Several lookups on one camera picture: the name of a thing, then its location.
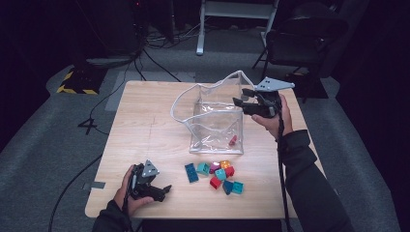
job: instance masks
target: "wooden table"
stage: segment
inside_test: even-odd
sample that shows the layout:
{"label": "wooden table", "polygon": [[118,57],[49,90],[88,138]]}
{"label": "wooden table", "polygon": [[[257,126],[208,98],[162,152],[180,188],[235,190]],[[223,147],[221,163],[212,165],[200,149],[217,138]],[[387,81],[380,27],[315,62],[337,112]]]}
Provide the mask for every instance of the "wooden table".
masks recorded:
{"label": "wooden table", "polygon": [[[96,182],[104,189],[91,190],[85,214],[90,218],[105,209],[133,163],[150,160],[160,174],[158,188],[172,185],[163,202],[154,202],[135,213],[136,218],[284,218],[278,175],[277,143],[261,126],[244,117],[243,155],[194,155],[189,153],[190,132],[170,116],[176,98],[192,83],[129,81],[125,87],[108,137]],[[294,130],[306,129],[301,109],[290,89],[280,91],[290,107]],[[229,160],[235,167],[232,181],[244,184],[242,194],[226,195],[214,189],[211,177],[199,175],[191,183],[189,163]],[[320,161],[316,163],[322,169]],[[289,214],[296,214],[288,198]]]}

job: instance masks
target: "teal block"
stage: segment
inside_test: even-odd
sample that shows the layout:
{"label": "teal block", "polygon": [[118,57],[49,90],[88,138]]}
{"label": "teal block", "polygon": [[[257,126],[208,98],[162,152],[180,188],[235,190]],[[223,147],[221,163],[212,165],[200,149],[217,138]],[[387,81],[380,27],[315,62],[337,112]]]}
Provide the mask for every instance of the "teal block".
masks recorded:
{"label": "teal block", "polygon": [[190,183],[196,182],[199,180],[198,174],[195,172],[195,167],[193,166],[193,163],[185,165],[185,170],[187,171],[188,179],[190,180]]}
{"label": "teal block", "polygon": [[224,181],[226,179],[226,173],[223,169],[218,169],[215,171],[215,175],[220,181]]}
{"label": "teal block", "polygon": [[230,181],[223,182],[223,190],[225,191],[226,195],[229,195],[233,189],[233,183]]}
{"label": "teal block", "polygon": [[206,162],[200,162],[198,167],[196,167],[196,172],[205,176],[209,175],[210,166]]}
{"label": "teal block", "polygon": [[240,182],[234,182],[233,183],[232,192],[235,192],[237,194],[241,194],[243,190],[244,190],[244,184],[242,184]]}

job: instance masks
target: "person's left hand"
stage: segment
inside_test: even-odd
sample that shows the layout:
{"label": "person's left hand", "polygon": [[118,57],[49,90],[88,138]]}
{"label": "person's left hand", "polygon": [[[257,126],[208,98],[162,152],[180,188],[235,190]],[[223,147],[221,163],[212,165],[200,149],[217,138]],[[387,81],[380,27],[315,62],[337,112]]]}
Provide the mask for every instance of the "person's left hand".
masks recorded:
{"label": "person's left hand", "polygon": [[[115,193],[115,196],[114,196],[114,201],[115,201],[115,203],[117,203],[117,205],[120,209],[123,208],[124,197],[125,197],[126,192],[127,192],[129,178],[132,174],[132,168],[133,168],[133,165],[127,171],[126,175],[124,176],[122,186],[120,188],[118,188],[117,193]],[[153,201],[154,201],[154,198],[152,198],[151,196],[145,196],[145,197],[139,198],[137,200],[134,200],[132,197],[129,196],[129,199],[128,199],[129,216],[132,216],[133,213],[135,213],[135,211],[139,207],[144,206],[146,204],[149,204]]]}

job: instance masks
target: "white stand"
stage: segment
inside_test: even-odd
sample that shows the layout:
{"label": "white stand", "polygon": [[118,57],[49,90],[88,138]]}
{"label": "white stand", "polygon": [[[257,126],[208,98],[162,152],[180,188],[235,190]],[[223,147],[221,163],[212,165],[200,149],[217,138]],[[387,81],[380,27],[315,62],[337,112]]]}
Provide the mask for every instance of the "white stand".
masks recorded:
{"label": "white stand", "polygon": [[271,4],[251,4],[251,3],[224,3],[202,0],[200,29],[197,55],[203,55],[205,42],[205,15],[208,16],[228,16],[268,19],[265,32],[261,32],[263,43],[266,45],[265,36],[271,30],[277,12],[278,0]]}

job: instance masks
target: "clear plastic bag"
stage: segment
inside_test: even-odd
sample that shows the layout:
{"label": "clear plastic bag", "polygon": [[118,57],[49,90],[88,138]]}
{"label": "clear plastic bag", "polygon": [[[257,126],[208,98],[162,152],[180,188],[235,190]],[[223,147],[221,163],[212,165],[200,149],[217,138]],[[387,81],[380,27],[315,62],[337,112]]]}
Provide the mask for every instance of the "clear plastic bag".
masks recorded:
{"label": "clear plastic bag", "polygon": [[191,132],[190,153],[243,154],[243,110],[232,98],[242,99],[242,86],[253,84],[236,71],[211,86],[195,84],[171,107],[171,116]]}

